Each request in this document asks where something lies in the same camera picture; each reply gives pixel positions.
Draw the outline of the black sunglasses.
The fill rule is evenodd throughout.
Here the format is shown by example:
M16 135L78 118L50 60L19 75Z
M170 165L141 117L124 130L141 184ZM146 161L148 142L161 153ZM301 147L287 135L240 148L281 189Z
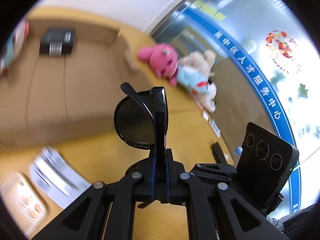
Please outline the black sunglasses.
M118 103L114 112L114 127L120 139L127 145L148 150L148 160L143 176L150 200L138 205L144 209L156 200L167 200L167 131L168 103L164 87L137 92L128 83L120 85L126 97Z

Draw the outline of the black UGREEN product box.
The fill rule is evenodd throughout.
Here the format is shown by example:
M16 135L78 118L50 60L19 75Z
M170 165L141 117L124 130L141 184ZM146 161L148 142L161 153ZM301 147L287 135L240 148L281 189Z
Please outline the black UGREEN product box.
M49 28L40 39L39 54L49 56L71 54L75 37L74 28Z

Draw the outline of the light blue phone stand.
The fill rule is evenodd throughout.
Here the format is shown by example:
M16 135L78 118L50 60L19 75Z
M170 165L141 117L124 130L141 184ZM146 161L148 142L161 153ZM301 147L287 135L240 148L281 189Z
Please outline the light blue phone stand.
M65 209L90 186L56 149L43 147L29 165L29 176L53 202Z

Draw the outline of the cream phone case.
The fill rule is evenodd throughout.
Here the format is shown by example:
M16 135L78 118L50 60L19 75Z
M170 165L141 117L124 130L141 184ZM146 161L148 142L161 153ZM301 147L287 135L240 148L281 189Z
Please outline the cream phone case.
M1 184L1 198L18 227L27 236L47 217L47 208L25 176L13 172Z

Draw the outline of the light blue plush toy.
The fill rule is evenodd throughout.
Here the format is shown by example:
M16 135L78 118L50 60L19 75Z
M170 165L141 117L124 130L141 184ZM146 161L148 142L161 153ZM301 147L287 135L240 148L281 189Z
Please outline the light blue plush toy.
M190 66L178 66L177 83L191 94L209 94L208 78Z

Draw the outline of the beige plush dog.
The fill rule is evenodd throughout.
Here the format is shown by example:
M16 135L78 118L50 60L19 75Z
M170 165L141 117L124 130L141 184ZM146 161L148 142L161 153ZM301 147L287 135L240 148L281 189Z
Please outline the beige plush dog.
M176 76L178 84L193 95L210 113L216 109L214 98L217 87L209 81L209 78L214 76L212 67L215 58L216 54L212 50L206 50L204 53L194 51L179 59Z

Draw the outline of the pink plush toy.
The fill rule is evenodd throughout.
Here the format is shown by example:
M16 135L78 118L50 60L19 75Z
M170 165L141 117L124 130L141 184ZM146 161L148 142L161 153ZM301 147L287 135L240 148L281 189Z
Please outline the pink plush toy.
M152 72L159 79L166 79L171 86L177 85L178 53L168 43L158 43L138 51L137 58L147 62Z

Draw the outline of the large cardboard box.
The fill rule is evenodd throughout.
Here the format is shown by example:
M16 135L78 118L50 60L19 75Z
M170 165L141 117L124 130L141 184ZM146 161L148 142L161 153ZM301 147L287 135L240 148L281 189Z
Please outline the large cardboard box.
M51 28L75 31L69 55L40 54ZM84 22L30 20L22 51L1 79L1 150L49 145L110 131L120 85L137 91L151 83L133 70L120 30Z

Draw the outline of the teal and pink plush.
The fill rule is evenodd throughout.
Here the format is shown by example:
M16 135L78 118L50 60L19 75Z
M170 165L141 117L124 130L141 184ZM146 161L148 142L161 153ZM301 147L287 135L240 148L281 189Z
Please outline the teal and pink plush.
M1 78L7 76L9 67L18 57L29 33L29 22L24 17L9 36L1 51Z

